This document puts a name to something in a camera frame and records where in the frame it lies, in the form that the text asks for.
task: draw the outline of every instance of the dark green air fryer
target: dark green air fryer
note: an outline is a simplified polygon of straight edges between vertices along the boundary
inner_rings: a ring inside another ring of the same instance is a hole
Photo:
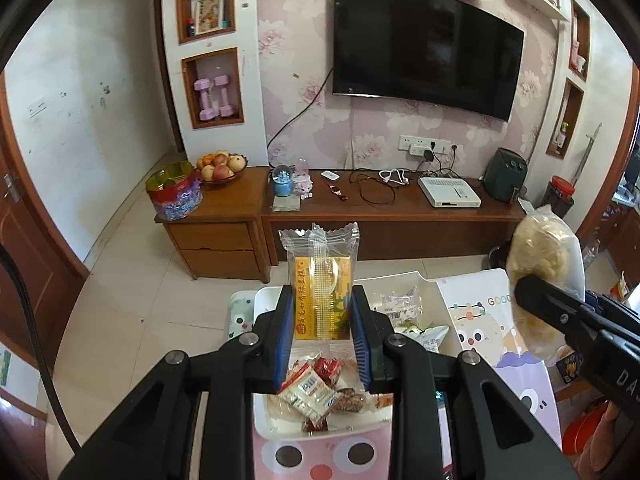
[[[511,203],[527,177],[527,161],[505,148],[498,148],[484,172],[484,188],[492,198]]]

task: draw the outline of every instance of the cartoon eye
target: cartoon eye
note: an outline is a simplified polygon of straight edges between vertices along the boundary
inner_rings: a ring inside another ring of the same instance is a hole
[[[347,474],[363,473],[376,462],[376,447],[361,436],[346,438],[334,449],[334,463]]]
[[[527,388],[520,394],[520,400],[531,412],[531,415],[535,415],[538,410],[538,394],[535,390]]]
[[[297,471],[303,461],[302,449],[296,442],[270,440],[262,446],[261,455],[264,465],[277,474]]]

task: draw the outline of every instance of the finger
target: finger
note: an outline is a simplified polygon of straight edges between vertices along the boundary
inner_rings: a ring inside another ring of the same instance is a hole
[[[613,428],[619,414],[620,409],[610,402],[607,406],[607,411],[600,419],[600,423],[593,433],[591,443],[591,467],[594,471],[603,470],[613,456],[613,452],[615,451]]]
[[[591,439],[589,439],[587,441],[587,444],[585,444],[584,450],[582,451],[582,454],[580,455],[580,458],[577,462],[576,469],[578,471],[578,475],[580,475],[580,480],[595,480],[596,478],[598,478],[598,475],[593,470],[593,467],[591,467],[590,453]]]

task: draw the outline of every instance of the screw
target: screw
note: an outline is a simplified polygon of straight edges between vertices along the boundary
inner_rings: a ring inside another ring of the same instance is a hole
[[[386,340],[390,345],[397,346],[398,348],[406,345],[406,338],[402,334],[391,334]]]
[[[253,346],[260,341],[260,337],[255,332],[245,332],[239,337],[239,341],[242,345]]]
[[[182,350],[171,350],[167,355],[164,356],[164,360],[171,365],[179,365],[182,361],[184,361],[184,357],[185,354]]]
[[[468,365],[477,365],[480,362],[480,356],[478,352],[466,350],[462,352],[462,360]]]

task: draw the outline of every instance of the black flat screen tv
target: black flat screen tv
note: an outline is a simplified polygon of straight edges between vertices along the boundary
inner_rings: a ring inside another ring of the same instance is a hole
[[[333,92],[507,121],[523,41],[519,28],[458,0],[335,0]]]

